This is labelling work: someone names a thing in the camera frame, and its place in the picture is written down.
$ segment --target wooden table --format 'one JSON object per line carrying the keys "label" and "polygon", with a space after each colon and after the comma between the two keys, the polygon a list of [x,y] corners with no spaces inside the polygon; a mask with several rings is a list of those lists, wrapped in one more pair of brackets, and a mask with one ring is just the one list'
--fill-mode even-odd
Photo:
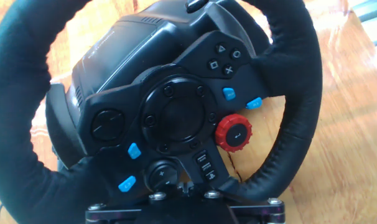
{"label": "wooden table", "polygon": [[[70,82],[80,57],[121,16],[154,0],[93,0],[68,22],[49,53],[54,80]],[[0,20],[12,0],[0,0]],[[308,0],[322,49],[324,91],[320,122],[310,151],[281,198],[288,224],[377,223],[377,53],[346,0]],[[259,11],[242,5],[265,28]],[[235,154],[222,152],[229,171],[247,179],[267,156],[284,108],[283,98],[265,100],[256,111],[242,111],[253,124],[251,144]],[[50,169],[44,107],[32,128],[34,150]],[[6,211],[1,223],[15,223]]]}

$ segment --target triangle button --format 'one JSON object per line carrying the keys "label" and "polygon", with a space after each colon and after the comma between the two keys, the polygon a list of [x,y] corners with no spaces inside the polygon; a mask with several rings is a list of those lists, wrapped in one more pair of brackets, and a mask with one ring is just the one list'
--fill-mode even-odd
{"label": "triangle button", "polygon": [[225,52],[226,49],[225,49],[225,47],[222,46],[222,45],[217,45],[217,46],[216,46],[216,51],[218,52],[218,54],[221,54],[221,53]]}

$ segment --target button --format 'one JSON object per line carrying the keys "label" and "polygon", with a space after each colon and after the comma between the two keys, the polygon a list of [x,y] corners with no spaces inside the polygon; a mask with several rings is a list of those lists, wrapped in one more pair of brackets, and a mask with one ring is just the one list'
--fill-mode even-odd
{"label": "button", "polygon": [[252,125],[239,114],[231,114],[220,121],[215,131],[216,143],[227,152],[242,150],[252,136]]}
{"label": "button", "polygon": [[245,142],[248,131],[243,124],[233,125],[226,134],[226,141],[229,146],[237,147]]}
{"label": "button", "polygon": [[253,110],[262,106],[262,98],[258,97],[255,100],[246,104],[246,109]]}
{"label": "button", "polygon": [[136,178],[134,176],[130,176],[128,179],[122,182],[122,184],[120,184],[118,188],[122,192],[128,192],[129,190],[131,190],[134,183],[136,183]]}
{"label": "button", "polygon": [[238,50],[238,49],[234,49],[232,52],[231,52],[231,58],[232,59],[239,59],[241,57],[241,52]]}
{"label": "button", "polygon": [[212,168],[211,162],[207,162],[203,166],[201,166],[202,172],[207,172]]}
{"label": "button", "polygon": [[223,94],[227,101],[234,100],[236,98],[236,92],[232,88],[224,88]]}
{"label": "button", "polygon": [[177,170],[170,165],[161,165],[155,169],[149,178],[149,185],[152,190],[158,190],[167,184],[177,184],[179,176]]}
{"label": "button", "polygon": [[217,69],[217,68],[219,67],[218,61],[216,61],[216,60],[212,60],[212,61],[210,61],[210,62],[208,63],[208,67],[209,67],[209,69],[211,69],[211,70],[215,70],[215,69]]}
{"label": "button", "polygon": [[197,164],[202,164],[203,162],[208,160],[208,154],[201,155],[197,157]]}
{"label": "button", "polygon": [[232,75],[232,74],[234,74],[234,68],[231,65],[226,65],[223,68],[223,74],[225,74],[225,75]]}
{"label": "button", "polygon": [[223,46],[223,44],[216,45],[216,53],[221,54],[226,51],[226,48]]}
{"label": "button", "polygon": [[100,112],[93,120],[91,132],[100,141],[112,141],[122,134],[125,119],[121,112],[106,110]]}
{"label": "button", "polygon": [[211,172],[207,173],[205,175],[205,178],[208,180],[208,181],[212,181],[216,178],[216,172],[214,170],[212,170]]}
{"label": "button", "polygon": [[141,155],[141,151],[136,145],[136,143],[132,143],[128,149],[128,154],[132,159],[137,159]]}

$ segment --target center hub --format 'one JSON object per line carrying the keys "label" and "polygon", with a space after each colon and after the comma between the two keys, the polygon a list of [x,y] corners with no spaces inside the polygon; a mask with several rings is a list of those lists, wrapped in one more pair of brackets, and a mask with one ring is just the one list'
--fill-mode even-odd
{"label": "center hub", "polygon": [[142,131],[155,150],[185,154],[211,137],[216,111],[216,99],[206,84],[191,77],[171,78],[147,97]]}
{"label": "center hub", "polygon": [[197,135],[204,118],[205,110],[199,99],[173,99],[162,110],[159,131],[170,141],[185,141]]}

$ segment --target screw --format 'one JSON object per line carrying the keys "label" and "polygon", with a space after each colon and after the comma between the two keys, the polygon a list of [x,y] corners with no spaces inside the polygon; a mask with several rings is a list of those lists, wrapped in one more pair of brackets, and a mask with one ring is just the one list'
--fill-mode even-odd
{"label": "screw", "polygon": [[282,203],[278,198],[269,198],[268,203],[271,205],[279,205]]}
{"label": "screw", "polygon": [[197,95],[198,96],[204,96],[205,95],[205,88],[203,86],[199,86],[197,88]]}
{"label": "screw", "polygon": [[208,117],[208,121],[211,123],[214,123],[216,121],[216,114],[215,113],[210,113]]}
{"label": "screw", "polygon": [[204,197],[207,199],[217,199],[220,198],[220,193],[216,190],[210,190],[207,193],[205,193]]}
{"label": "screw", "polygon": [[174,89],[171,86],[167,86],[164,88],[164,94],[167,97],[171,97],[174,94]]}
{"label": "screw", "polygon": [[163,145],[163,146],[160,146],[160,147],[159,147],[159,150],[160,150],[161,152],[167,152],[167,151],[169,150],[168,145],[165,144],[165,145]]}
{"label": "screw", "polygon": [[148,126],[151,127],[156,124],[156,118],[153,115],[150,115],[146,117],[146,120],[144,120],[144,123]]}
{"label": "screw", "polygon": [[166,194],[163,192],[156,192],[149,196],[150,200],[163,200],[166,198]]}
{"label": "screw", "polygon": [[99,203],[99,204],[94,204],[94,205],[91,205],[88,210],[89,211],[95,211],[95,210],[99,210],[103,207],[105,207],[106,205],[105,204],[102,204],[102,203]]}
{"label": "screw", "polygon": [[199,145],[200,145],[200,141],[194,139],[193,142],[191,142],[190,144],[190,148],[196,149],[197,147],[199,147]]}

